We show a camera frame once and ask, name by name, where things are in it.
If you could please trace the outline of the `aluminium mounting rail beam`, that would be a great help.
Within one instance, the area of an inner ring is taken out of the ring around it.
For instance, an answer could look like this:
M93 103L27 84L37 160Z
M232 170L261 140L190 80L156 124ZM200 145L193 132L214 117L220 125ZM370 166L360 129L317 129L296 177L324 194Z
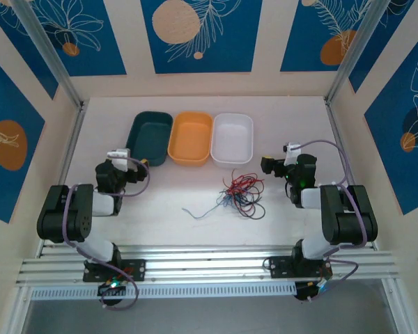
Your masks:
M119 248L123 259L146 261L146 284L267 282L263 260L287 256L290 246L134 246ZM372 246L341 250L332 256L333 278L338 280L359 265L351 276L358 279L399 278L395 257ZM45 243L39 258L23 260L19 286L80 285L84 258L65 245Z

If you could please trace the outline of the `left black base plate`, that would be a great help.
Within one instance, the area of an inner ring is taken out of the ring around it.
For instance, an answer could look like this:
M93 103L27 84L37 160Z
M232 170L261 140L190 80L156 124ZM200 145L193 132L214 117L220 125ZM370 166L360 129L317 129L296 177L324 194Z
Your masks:
M121 260L119 269L129 275L135 282L144 281L146 274L146 261L138 259ZM119 272L101 264L84 261L84 273L82 280L86 283L103 283L112 278L119 281L127 280Z

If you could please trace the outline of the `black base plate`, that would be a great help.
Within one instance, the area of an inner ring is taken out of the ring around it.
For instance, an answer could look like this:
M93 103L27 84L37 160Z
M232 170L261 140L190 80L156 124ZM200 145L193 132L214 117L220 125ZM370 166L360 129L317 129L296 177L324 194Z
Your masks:
M291 256L269 258L271 278L325 278L332 277L329 262L323 260L295 260Z
M119 269L129 275L135 282L144 281L146 274L146 261L138 259L121 260ZM86 283L103 283L112 278L119 281L127 280L119 272L101 264L84 261L84 273L82 280Z

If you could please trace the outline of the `white plastic bin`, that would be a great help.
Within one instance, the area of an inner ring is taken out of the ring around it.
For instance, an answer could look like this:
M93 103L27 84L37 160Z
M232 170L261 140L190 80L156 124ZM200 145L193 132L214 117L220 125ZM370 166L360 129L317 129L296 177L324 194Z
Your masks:
M210 154L220 168L242 168L254 154L254 122L244 114L221 113L214 118Z

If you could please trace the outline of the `aluminium side rail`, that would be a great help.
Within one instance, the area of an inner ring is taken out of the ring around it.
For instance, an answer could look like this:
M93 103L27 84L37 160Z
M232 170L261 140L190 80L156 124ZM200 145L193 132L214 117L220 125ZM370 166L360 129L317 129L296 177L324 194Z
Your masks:
M64 237L62 235L63 218L65 214L65 199L69 192L65 185L72 158L77 146L80 131L82 129L84 117L86 114L87 103L83 102L82 110L77 110L72 130L67 137L67 146L65 154L61 160L61 173L57 183L49 188L45 201L40 210L38 220L36 221L36 232L40 239L36 258L41 257L46 241L52 241L62 244Z
M327 110L328 118L330 121L330 126L332 128L332 132L334 135L335 143L339 147L338 151L339 151L339 154L341 155L341 162L343 164L343 170L345 173L345 176L344 176L345 182L347 183L348 186L351 186L351 185L355 186L355 179L353 176L352 168L350 166L348 155L346 153L346 147L341 137L341 131L339 129L338 122L336 121L331 103L328 101L326 97L324 98L324 103L325 103L325 108ZM344 188L344 192L349 198L350 204L353 206L355 215L359 223L360 230L362 232L362 242L359 245L354 246L354 248L363 248L366 246L368 242L364 220L362 218L362 214L357 206L355 199L351 196L351 194L349 193L348 189L345 186L343 186L343 188Z

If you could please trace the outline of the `teal plastic bin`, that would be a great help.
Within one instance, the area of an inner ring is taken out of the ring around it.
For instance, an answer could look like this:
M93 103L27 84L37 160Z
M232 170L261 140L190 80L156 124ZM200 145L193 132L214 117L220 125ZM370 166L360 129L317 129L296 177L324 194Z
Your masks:
M167 158L173 117L160 111L142 111L135 116L126 142L130 156L149 166L160 166Z

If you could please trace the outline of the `orange plastic bin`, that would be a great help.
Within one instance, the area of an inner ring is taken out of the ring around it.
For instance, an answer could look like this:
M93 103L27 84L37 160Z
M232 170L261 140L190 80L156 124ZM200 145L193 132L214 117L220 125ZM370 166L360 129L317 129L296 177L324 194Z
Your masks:
M201 167L209 156L213 117L200 111L183 111L173 121L168 155L178 165Z

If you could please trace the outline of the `black controller board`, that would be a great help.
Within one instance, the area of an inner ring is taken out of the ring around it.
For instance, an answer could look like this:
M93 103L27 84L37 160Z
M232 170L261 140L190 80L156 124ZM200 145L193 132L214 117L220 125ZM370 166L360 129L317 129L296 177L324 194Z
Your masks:
M299 301L309 301L317 299L322 293L327 291L328 284L320 282L296 282L295 298Z
M98 286L98 296L99 297L108 297L108 296L120 296L124 295L126 286L117 280L107 281Z

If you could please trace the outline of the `aluminium frame post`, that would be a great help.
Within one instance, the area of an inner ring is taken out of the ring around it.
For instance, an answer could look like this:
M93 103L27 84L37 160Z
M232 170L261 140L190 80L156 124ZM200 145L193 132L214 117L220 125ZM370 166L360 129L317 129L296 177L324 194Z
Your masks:
M400 14L402 10L398 5L403 5L403 1L369 0L367 3L370 8L364 15L333 84L325 96L327 106L333 104L345 83L351 85L353 93L361 88L402 20Z
M81 111L84 101L72 84L68 71L30 4L26 0L10 0L10 4L50 72L62 87L68 99Z

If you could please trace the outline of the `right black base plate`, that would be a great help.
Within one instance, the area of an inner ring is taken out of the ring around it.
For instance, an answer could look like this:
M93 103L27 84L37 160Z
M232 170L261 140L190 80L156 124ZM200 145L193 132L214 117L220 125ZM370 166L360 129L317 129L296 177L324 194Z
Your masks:
M332 277L329 262L323 260L295 260L291 256L269 258L271 278L325 278Z

